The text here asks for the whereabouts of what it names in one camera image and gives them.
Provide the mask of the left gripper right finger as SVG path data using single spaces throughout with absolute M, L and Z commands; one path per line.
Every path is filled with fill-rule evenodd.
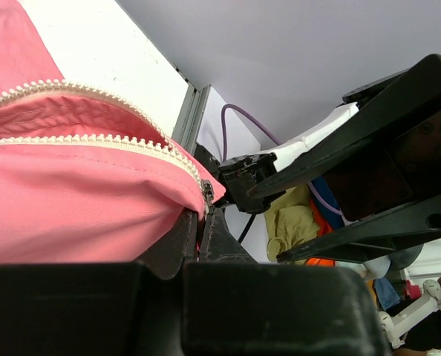
M 200 259 L 183 267 L 186 355 L 389 355 L 370 293 L 347 268 L 260 264 L 205 219 Z

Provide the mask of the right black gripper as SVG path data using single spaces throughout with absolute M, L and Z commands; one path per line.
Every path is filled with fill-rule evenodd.
M 363 263 L 441 238 L 441 56 L 361 94 L 359 112 L 247 191 L 270 197 L 323 177 L 352 224 L 277 256 Z

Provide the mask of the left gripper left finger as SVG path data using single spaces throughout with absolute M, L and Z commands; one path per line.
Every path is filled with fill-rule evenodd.
M 196 213 L 127 263 L 0 264 L 0 355 L 181 355 Z

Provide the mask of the pink hooded jacket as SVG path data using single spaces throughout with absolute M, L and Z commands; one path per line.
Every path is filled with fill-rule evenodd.
M 139 108 L 64 80 L 0 1 L 0 264 L 130 261 L 225 191 Z

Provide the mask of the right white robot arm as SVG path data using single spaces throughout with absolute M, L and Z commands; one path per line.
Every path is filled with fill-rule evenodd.
M 363 263 L 441 239 L 441 55 L 355 89 L 310 131 L 273 149 L 202 163 L 226 188 L 219 208 L 258 216 L 322 178 L 348 225 L 273 259 Z

